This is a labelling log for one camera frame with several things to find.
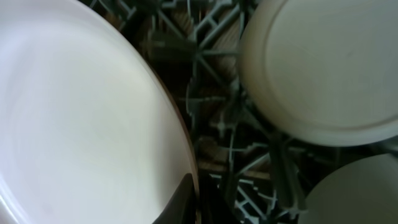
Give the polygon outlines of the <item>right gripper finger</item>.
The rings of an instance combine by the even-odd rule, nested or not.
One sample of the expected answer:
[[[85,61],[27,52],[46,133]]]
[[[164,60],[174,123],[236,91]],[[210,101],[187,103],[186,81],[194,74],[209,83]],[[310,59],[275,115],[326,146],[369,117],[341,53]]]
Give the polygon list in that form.
[[[197,197],[191,174],[186,174],[163,212],[152,224],[195,224]]]

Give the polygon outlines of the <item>grey dishwasher rack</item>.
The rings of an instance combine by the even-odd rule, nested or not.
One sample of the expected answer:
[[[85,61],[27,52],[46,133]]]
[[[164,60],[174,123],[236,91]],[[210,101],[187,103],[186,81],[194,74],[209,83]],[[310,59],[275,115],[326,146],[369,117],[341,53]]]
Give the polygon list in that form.
[[[238,42],[256,1],[87,1],[154,66],[172,92],[198,168],[240,223],[297,223],[272,180],[275,128],[238,77]]]

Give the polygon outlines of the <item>large white plate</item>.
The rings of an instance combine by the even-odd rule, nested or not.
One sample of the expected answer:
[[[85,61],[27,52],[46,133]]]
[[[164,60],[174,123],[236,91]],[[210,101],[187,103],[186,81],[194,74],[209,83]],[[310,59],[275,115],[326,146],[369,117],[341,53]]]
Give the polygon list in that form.
[[[1,2],[2,223],[153,223],[196,172],[168,92],[109,22]]]

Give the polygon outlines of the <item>medium white plate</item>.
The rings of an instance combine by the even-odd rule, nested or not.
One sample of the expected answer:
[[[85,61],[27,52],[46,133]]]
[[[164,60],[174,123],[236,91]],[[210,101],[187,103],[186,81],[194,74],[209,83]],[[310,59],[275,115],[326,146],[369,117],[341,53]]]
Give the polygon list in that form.
[[[381,154],[325,177],[306,198],[307,224],[397,224],[397,158]]]

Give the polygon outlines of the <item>pale green saucer plate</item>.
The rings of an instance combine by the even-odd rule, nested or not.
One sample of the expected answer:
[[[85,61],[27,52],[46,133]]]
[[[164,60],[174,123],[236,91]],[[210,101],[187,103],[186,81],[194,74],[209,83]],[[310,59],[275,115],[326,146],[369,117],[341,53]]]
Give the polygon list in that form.
[[[397,135],[397,0],[261,1],[239,62],[260,113],[297,139],[358,146]]]

